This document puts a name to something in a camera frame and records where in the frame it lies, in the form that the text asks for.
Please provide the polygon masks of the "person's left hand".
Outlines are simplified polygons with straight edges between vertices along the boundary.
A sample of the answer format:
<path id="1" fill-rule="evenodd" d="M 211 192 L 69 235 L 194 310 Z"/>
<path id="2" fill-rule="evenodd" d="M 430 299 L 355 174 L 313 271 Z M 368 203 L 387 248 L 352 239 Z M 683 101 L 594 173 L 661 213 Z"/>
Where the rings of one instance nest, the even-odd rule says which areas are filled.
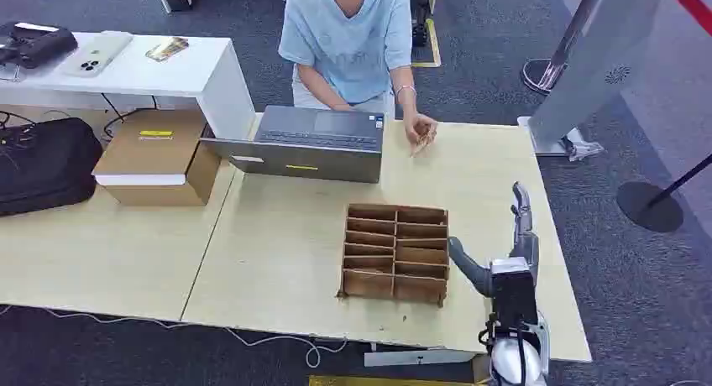
<path id="1" fill-rule="evenodd" d="M 404 116 L 403 126 L 412 155 L 430 145 L 437 136 L 438 121 L 421 113 Z"/>

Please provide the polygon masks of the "robot right hand grey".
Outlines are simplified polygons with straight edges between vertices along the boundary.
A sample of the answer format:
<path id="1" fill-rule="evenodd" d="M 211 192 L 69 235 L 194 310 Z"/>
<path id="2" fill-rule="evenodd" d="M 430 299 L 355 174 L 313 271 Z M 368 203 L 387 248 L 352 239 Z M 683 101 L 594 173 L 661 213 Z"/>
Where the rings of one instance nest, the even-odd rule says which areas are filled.
<path id="1" fill-rule="evenodd" d="M 510 207 L 514 215 L 513 247 L 505 259 L 492 260 L 488 267 L 478 264 L 463 250 L 456 237 L 448 238 L 448 255 L 474 288 L 484 297 L 495 296 L 496 274 L 527 272 L 537 285 L 539 268 L 539 237 L 533 230 L 530 196 L 518 181 L 512 186 L 516 204 Z"/>

